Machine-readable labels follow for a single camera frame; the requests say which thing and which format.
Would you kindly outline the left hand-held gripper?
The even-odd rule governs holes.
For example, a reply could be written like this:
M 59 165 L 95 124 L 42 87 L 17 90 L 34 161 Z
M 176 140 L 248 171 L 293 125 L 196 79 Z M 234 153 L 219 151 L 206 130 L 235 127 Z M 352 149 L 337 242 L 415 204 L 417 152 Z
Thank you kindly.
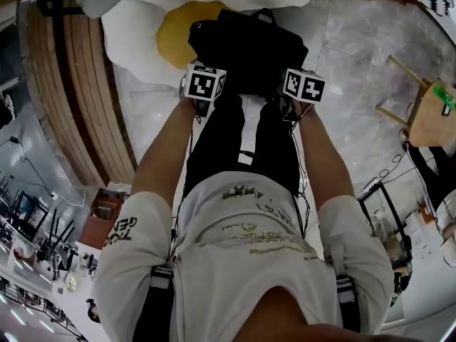
M 221 96 L 227 72 L 222 69 L 189 63 L 181 80 L 184 96 L 191 98 L 197 117 L 206 117 L 211 103 Z

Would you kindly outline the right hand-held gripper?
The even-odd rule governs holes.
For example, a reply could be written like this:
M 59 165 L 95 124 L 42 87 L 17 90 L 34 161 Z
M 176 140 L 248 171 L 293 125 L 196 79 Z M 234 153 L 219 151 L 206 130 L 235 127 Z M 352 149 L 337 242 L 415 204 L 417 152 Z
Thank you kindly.
M 315 105 L 322 100 L 325 84 L 326 80 L 314 71 L 287 68 L 279 94 L 288 106 L 294 104 L 294 101 Z

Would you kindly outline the black backpack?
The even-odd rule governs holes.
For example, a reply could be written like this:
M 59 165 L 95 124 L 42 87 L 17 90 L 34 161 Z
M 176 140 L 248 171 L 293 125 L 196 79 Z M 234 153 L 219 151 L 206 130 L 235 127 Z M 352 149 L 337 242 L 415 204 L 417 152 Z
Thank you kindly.
M 215 20 L 194 22 L 188 43 L 203 65 L 227 72 L 228 90 L 263 98 L 273 96 L 286 69 L 300 69 L 309 52 L 266 8 L 250 15 L 222 9 Z

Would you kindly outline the white daisy-shaped plush cushion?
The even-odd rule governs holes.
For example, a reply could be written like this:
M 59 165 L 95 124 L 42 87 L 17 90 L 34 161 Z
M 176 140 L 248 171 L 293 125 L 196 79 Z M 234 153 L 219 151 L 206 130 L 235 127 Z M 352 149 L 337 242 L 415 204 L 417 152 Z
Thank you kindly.
M 218 1 L 237 11 L 305 6 L 310 0 L 76 0 L 84 13 L 102 21 L 105 49 L 117 66 L 143 83 L 178 87 L 184 70 L 168 63 L 156 35 L 166 13 L 191 1 Z

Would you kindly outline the person's left forearm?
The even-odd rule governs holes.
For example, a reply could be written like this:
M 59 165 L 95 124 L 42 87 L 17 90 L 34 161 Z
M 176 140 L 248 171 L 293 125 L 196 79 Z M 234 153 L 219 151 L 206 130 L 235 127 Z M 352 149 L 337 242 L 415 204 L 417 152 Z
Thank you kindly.
M 132 195 L 151 192 L 173 207 L 195 113 L 192 99 L 184 97 L 179 101 L 138 165 Z

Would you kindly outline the person's right forearm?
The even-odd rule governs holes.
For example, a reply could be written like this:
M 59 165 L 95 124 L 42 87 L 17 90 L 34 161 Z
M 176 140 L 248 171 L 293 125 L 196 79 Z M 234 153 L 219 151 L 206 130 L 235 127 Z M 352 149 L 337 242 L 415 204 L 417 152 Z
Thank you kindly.
M 316 209 L 335 197 L 353 197 L 353 184 L 346 164 L 312 105 L 299 120 L 299 132 Z

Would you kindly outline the wooden slatted platform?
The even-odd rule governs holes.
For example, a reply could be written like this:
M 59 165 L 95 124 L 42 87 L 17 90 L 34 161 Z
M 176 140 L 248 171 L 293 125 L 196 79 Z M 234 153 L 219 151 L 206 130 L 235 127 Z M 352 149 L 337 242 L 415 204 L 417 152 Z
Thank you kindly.
M 137 162 L 100 20 L 45 17 L 27 1 L 17 23 L 28 91 L 66 176 L 75 186 L 130 183 Z

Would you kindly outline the round wooden stool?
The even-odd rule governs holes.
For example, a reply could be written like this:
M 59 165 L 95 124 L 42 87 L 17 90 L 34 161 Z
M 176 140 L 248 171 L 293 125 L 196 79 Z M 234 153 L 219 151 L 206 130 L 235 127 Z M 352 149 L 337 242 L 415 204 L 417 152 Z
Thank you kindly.
M 381 105 L 377 105 L 375 109 L 399 123 L 415 147 L 445 147 L 456 141 L 456 109 L 449 109 L 433 92 L 434 86 L 439 85 L 456 99 L 456 88 L 440 79 L 431 82 L 419 78 L 395 56 L 389 55 L 388 60 L 418 83 L 418 93 L 407 120 Z

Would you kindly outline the green toy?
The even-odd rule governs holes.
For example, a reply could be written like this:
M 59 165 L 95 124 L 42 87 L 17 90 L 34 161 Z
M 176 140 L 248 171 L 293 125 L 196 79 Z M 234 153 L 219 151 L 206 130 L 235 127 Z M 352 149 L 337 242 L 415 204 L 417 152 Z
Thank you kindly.
M 434 94 L 451 110 L 456 109 L 456 99 L 440 85 L 433 88 Z

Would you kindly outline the brown wooden box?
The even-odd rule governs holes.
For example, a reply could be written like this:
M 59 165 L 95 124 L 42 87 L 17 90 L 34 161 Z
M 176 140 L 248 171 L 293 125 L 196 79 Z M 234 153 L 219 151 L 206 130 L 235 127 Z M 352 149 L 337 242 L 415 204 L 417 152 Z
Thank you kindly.
M 127 197 L 126 192 L 99 189 L 78 241 L 101 250 Z

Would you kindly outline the person's white t-shirt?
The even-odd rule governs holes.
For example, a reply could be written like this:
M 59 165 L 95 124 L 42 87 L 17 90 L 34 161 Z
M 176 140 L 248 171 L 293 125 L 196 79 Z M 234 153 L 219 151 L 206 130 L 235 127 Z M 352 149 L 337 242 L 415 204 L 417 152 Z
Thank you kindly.
M 358 201 L 341 195 L 318 211 L 323 258 L 294 227 L 291 194 L 269 178 L 221 172 L 182 204 L 172 342 L 232 342 L 260 298 L 281 286 L 309 323 L 342 324 L 336 278 L 354 280 L 361 330 L 376 333 L 393 297 L 389 257 Z M 98 259 L 93 298 L 110 342 L 132 342 L 150 286 L 166 263 L 172 211 L 139 192 L 123 204 Z

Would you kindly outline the person's chin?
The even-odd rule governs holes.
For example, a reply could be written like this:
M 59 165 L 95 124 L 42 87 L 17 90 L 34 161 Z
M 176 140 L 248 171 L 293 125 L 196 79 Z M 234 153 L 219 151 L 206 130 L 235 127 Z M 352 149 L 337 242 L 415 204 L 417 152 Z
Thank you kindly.
M 274 287 L 259 300 L 232 342 L 422 342 L 394 335 L 365 335 L 329 324 L 309 325 L 296 301 Z

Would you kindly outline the black metal frame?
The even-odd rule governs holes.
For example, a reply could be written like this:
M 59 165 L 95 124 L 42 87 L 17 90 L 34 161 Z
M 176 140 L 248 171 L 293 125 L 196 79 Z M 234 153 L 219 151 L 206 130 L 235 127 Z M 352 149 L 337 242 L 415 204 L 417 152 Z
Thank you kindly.
M 380 209 L 370 214 L 366 207 L 367 201 L 373 195 L 380 199 Z M 405 233 L 394 204 L 382 182 L 374 184 L 358 199 L 359 205 L 367 219 L 371 231 L 380 240 L 388 253 L 393 269 L 407 266 L 413 259 L 410 237 Z

